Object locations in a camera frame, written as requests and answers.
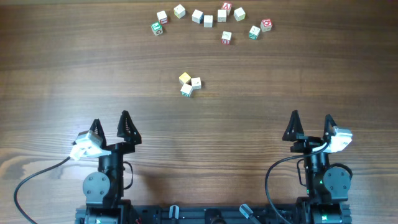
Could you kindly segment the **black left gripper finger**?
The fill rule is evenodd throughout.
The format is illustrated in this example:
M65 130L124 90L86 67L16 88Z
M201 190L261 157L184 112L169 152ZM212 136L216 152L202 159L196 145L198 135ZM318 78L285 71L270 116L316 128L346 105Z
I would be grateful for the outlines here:
M93 131L94 133L96 133L103 141L101 143L101 146L106 146L106 137L105 137L105 133L103 131L103 127L101 125L101 122L99 119L94 119L90 130Z
M142 138L135 127L128 111L124 110L120 116L117 137L123 138L124 141L133 145L142 143Z

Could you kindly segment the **white green wooden block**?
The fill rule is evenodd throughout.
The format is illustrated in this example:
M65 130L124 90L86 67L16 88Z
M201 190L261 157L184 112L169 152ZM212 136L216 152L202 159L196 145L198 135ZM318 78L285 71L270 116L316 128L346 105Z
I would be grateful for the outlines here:
M193 87L189 84L184 83L180 89L180 92L183 96L191 97L193 92Z

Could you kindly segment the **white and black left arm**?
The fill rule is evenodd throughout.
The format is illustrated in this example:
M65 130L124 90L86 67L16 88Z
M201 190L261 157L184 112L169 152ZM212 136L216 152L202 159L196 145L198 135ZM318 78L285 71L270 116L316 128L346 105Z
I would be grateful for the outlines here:
M141 223L142 219L124 191L132 184L124 185L125 154L135 152L135 146L142 143L130 114L124 110L119 119L117 137L122 142L108 145L99 119L95 119L88 131L89 142L99 148L94 156L98 158L98 170L83 181L86 208L77 210L75 223Z

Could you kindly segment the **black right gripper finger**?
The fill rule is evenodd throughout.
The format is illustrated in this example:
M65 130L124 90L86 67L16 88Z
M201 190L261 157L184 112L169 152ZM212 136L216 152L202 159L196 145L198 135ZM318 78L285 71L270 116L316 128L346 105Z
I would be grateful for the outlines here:
M282 136L283 141L299 141L305 139L304 130L300 121L299 113L294 110L291 114L287 129Z
M325 116L325 125L324 125L324 132L323 132L323 142L330 142L331 138L335 136L335 129L336 123L330 114Z

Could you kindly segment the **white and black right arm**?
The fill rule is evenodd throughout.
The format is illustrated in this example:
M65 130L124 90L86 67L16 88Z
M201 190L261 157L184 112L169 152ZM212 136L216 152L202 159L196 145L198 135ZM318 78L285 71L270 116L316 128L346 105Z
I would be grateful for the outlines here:
M299 113L294 110L282 137L293 142L291 152L304 155L303 168L307 196L296 201L295 223L350 224L351 210L345 202L353 177L352 170L341 163L330 163L329 155L345 149L352 141L349 129L337 126L331 115L325 116L323 137L304 133Z

